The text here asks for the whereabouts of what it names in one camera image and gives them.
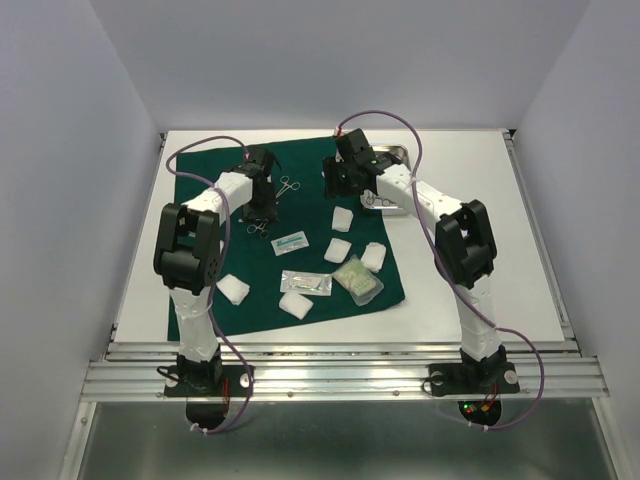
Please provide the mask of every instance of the white wall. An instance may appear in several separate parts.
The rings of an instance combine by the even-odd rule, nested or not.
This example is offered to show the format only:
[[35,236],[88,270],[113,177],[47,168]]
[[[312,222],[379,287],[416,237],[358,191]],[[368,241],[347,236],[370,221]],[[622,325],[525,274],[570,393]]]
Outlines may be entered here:
[[83,0],[0,2],[0,478],[57,478],[158,136]]
[[366,108],[516,127],[588,4],[91,1],[162,130],[326,127]]
[[636,459],[639,23],[638,0],[593,0],[516,134],[572,325],[600,358]]

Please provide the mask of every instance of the green cloth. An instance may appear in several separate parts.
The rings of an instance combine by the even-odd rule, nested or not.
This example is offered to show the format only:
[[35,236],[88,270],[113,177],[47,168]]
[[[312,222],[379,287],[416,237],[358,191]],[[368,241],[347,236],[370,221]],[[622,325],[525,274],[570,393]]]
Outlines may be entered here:
[[[297,191],[288,190],[278,199],[279,221],[268,225],[269,238],[260,239],[258,234],[247,233],[247,223],[240,223],[242,209],[232,216],[231,242],[220,278],[232,273],[251,290],[244,301],[234,306],[216,291],[213,311],[220,328],[226,335],[259,332],[274,328],[293,327],[302,324],[350,317],[384,310],[404,299],[389,238],[380,212],[365,210],[358,197],[327,199],[324,196],[322,159],[335,154],[335,143],[331,137],[277,142],[265,145],[282,165],[274,165],[272,172],[276,193],[280,190],[280,176],[287,175],[290,182],[300,182]],[[217,148],[204,152],[184,153],[178,156],[178,171],[195,173],[215,181],[227,168],[242,162],[240,148]],[[189,178],[176,178],[175,201],[183,203],[203,190],[200,182]],[[351,229],[336,232],[331,229],[333,209],[341,206],[350,209],[354,216]],[[309,246],[275,256],[271,241],[304,231]],[[332,273],[339,265],[324,260],[324,253],[332,237],[352,243],[347,256],[361,257],[369,242],[378,242],[387,247],[384,266],[376,276],[384,289],[369,304],[358,307],[349,292],[338,282],[333,282],[330,297],[312,296],[313,307],[302,320],[278,307],[282,297],[280,279],[283,270],[313,273]],[[224,225],[221,227],[224,238]],[[178,326],[173,305],[169,309],[169,340],[178,340]]]

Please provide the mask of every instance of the screw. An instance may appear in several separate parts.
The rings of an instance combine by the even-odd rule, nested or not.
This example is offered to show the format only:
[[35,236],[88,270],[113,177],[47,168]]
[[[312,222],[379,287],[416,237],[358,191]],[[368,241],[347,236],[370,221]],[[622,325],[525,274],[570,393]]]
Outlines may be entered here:
[[442,377],[442,372],[431,372],[431,383],[433,383],[436,387],[439,387],[444,383],[444,380],[436,380],[437,377]]
[[507,370],[504,372],[504,381],[509,385],[515,385],[518,383],[518,374],[513,370]]

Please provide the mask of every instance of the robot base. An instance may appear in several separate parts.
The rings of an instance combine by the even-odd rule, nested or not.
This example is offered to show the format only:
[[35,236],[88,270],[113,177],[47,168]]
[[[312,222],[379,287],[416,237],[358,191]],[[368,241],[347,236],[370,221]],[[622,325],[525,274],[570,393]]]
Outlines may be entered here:
[[[254,367],[250,366],[251,375],[253,376]],[[172,365],[167,367],[167,373],[170,375],[178,375],[178,367]],[[164,387],[165,397],[212,397],[220,398],[223,396],[223,386],[225,382],[229,381],[229,397],[246,397],[247,390],[249,388],[248,380],[243,379],[243,375],[246,377],[245,369],[242,365],[223,365],[222,375],[218,382],[209,382],[207,384],[199,384],[197,386],[191,385],[187,382],[171,382],[168,381]]]
[[433,363],[429,365],[429,378],[431,395],[434,397],[484,395],[494,383],[500,394],[520,392],[518,375],[511,362],[504,362],[491,382],[476,376],[473,369],[464,363]]

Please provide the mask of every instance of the white platform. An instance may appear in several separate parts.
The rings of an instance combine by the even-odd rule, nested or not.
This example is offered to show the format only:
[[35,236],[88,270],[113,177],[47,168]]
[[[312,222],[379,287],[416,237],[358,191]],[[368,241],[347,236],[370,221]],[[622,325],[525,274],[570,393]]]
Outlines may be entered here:
[[[356,122],[349,124],[355,128]],[[246,144],[331,135],[331,130],[172,131],[158,174],[118,316],[117,342],[165,342],[169,296],[153,271],[153,250],[162,207],[173,200],[174,177],[164,168],[177,149],[216,134],[235,136]],[[409,132],[368,130],[370,142],[402,144],[412,164],[417,147]],[[562,341],[553,296],[527,218],[502,132],[420,131],[424,159],[418,178],[462,201],[477,198],[489,211],[498,246],[491,276],[494,320],[522,331],[536,342]],[[234,146],[219,141],[196,147]],[[453,294],[436,272],[433,257],[417,220],[384,220],[406,299],[396,307],[326,322],[231,337],[244,342],[457,342],[460,326]],[[508,335],[505,340],[516,341]]]

